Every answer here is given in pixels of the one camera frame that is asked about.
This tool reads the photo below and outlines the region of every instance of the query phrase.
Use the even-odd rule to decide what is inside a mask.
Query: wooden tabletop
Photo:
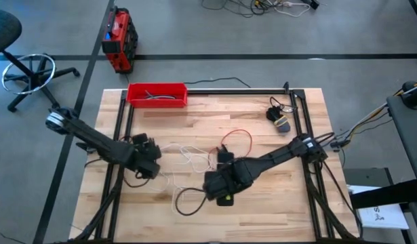
[[[332,126],[322,90],[305,89],[305,92],[314,134],[318,136],[331,132]],[[102,96],[95,128],[110,137],[115,128],[120,96],[120,89],[104,90]],[[289,96],[273,96],[282,103],[290,103]],[[181,146],[194,146],[208,152],[219,146],[228,132],[245,129],[251,133],[253,139],[249,156],[259,157],[286,145],[296,136],[291,115],[287,117],[292,128],[286,136],[280,136],[273,124],[266,119],[269,97],[270,95],[189,96],[186,108],[137,108],[132,135],[147,133],[164,148],[162,157],[157,161],[163,175],[159,174],[140,188],[123,185],[115,241],[314,241],[309,201],[299,158],[261,174],[252,187],[235,195],[235,204],[232,207],[219,207],[215,201],[207,202],[199,212],[189,217],[179,215],[172,207],[172,200],[178,193],[176,186],[201,188],[204,174],[195,171],[203,171],[207,167],[206,154],[190,147],[187,149],[193,155],[198,155],[192,158],[194,169],[191,164],[184,164],[187,158],[180,153]],[[129,107],[127,105],[124,112],[122,136]],[[245,133],[236,133],[227,137],[224,143],[236,156],[243,156],[249,149],[250,139]],[[338,154],[329,151],[327,154],[329,158],[326,163],[347,195]],[[88,160],[95,158],[98,155],[90,155]],[[79,229],[88,224],[100,206],[106,167],[105,162],[99,161],[85,169],[71,238],[81,232]],[[343,203],[327,170],[323,169],[322,174],[330,207],[347,229],[357,236],[352,213]],[[141,183],[131,171],[126,170],[125,177],[130,184]],[[185,194],[179,203],[180,209],[191,212],[197,208],[202,198],[203,195],[197,192]],[[104,223],[105,230],[108,229],[110,209],[111,207]],[[321,210],[319,207],[318,209],[321,229],[325,233]]]

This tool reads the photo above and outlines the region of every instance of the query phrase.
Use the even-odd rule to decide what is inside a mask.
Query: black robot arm
[[[202,186],[208,200],[237,194],[249,188],[259,175],[294,157],[307,162],[323,161],[327,158],[324,149],[307,134],[295,137],[288,145],[259,158],[238,158],[225,164],[208,177]]]
[[[134,136],[133,144],[117,142],[78,119],[77,115],[67,108],[51,109],[45,124],[59,134],[74,135],[83,141],[77,143],[83,150],[95,148],[106,162],[137,171],[144,179],[153,179],[159,173],[160,166],[156,160],[161,157],[161,151],[146,134]]]

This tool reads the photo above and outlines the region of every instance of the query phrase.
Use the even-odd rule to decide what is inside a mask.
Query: white paper
[[[349,186],[349,190],[355,193],[379,189],[375,186]],[[405,216],[399,204],[367,207],[358,209],[363,227],[370,228],[396,228],[407,230],[409,228]]]

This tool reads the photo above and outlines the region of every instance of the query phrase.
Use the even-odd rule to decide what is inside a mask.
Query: red box
[[[173,96],[175,99],[152,96]],[[184,108],[187,105],[187,87],[183,83],[134,83],[128,85],[127,102],[135,108]]]

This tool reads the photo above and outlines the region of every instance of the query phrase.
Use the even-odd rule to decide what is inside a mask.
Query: office chair
[[[56,70],[56,64],[52,57],[47,54],[29,54],[20,58],[16,58],[11,55],[9,52],[5,51],[20,35],[22,32],[22,26],[17,17],[12,14],[0,10],[0,53],[2,53],[10,62],[2,74],[2,86],[5,90],[16,94],[17,97],[7,106],[7,109],[11,112],[15,112],[17,104],[19,104],[25,97],[28,95],[41,90],[45,96],[52,103],[52,108],[59,108],[60,105],[58,101],[53,97],[52,93],[46,85],[53,79],[66,75],[68,73],[73,73],[74,76],[79,77],[80,73],[75,69],[66,68],[63,70]],[[29,67],[26,67],[21,63],[21,60],[28,58]],[[33,70],[33,60],[39,59],[39,64],[36,70]],[[51,68],[45,68],[47,63],[51,64]],[[24,75],[12,75],[8,74],[8,70],[12,66],[17,66]],[[14,91],[7,87],[6,83],[8,81],[22,81],[27,86],[22,91]]]

